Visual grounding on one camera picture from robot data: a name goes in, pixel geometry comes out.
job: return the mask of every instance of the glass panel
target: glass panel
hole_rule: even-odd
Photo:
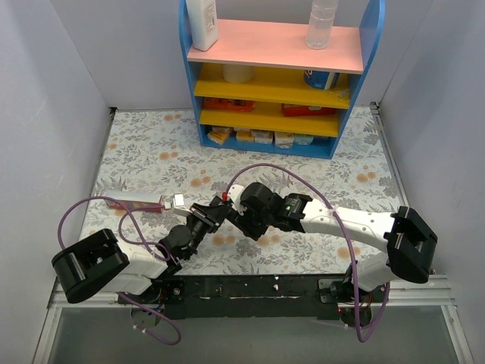
[[[168,347],[133,330],[129,309],[63,309],[49,363],[458,362],[440,307],[389,307],[366,344],[312,318],[178,322],[182,342]],[[164,324],[155,330],[174,335]]]

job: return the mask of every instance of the red box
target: red box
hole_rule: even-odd
[[[285,116],[312,116],[335,114],[335,108],[322,108],[321,106],[307,106],[295,104],[281,104]]]
[[[216,97],[204,98],[205,108],[222,108],[224,110],[252,111],[255,102],[249,100],[219,99]]]

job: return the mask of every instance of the blue shelf frame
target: blue shelf frame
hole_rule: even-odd
[[[349,75],[349,92],[350,92],[350,106],[347,110],[338,110],[339,120],[339,136],[337,138],[328,138],[326,140],[316,139],[310,146],[294,145],[290,149],[280,149],[274,145],[265,145],[257,143],[238,142],[234,136],[229,138],[224,145],[220,146],[207,138],[209,132],[207,125],[200,124],[200,115],[202,113],[201,96],[194,95],[194,89],[199,78],[200,70],[203,63],[191,62],[187,59],[190,47],[192,46],[192,34],[190,32],[189,14],[187,12],[186,0],[180,0],[179,7],[179,37],[180,47],[182,49],[183,64],[185,66],[187,81],[189,83],[190,97],[192,99],[192,106],[194,115],[196,116],[197,131],[199,133],[200,143],[203,146],[210,146],[214,148],[249,150],[253,152],[267,152],[284,155],[300,155],[312,158],[332,159],[333,154],[339,144],[343,131],[349,120],[350,113],[357,101],[358,94],[361,91],[368,71],[371,68],[372,61],[379,46],[380,36],[384,26],[384,16],[386,13],[386,0],[370,0],[359,26],[359,33],[361,37],[361,53],[362,63],[365,65],[362,74]]]

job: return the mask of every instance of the yellow shelf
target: yellow shelf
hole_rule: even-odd
[[[347,74],[341,74],[332,89],[322,90],[307,85],[303,73],[302,70],[256,67],[255,77],[248,83],[229,83],[222,78],[221,64],[205,63],[194,93],[226,99],[349,108]]]
[[[336,114],[285,117],[281,111],[281,105],[273,102],[256,102],[256,107],[251,112],[205,108],[200,116],[200,124],[284,131],[322,137],[339,136]]]

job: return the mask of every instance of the plastic water bottle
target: plastic water bottle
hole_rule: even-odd
[[[328,46],[338,4],[339,0],[313,0],[305,40],[308,47],[323,49]]]

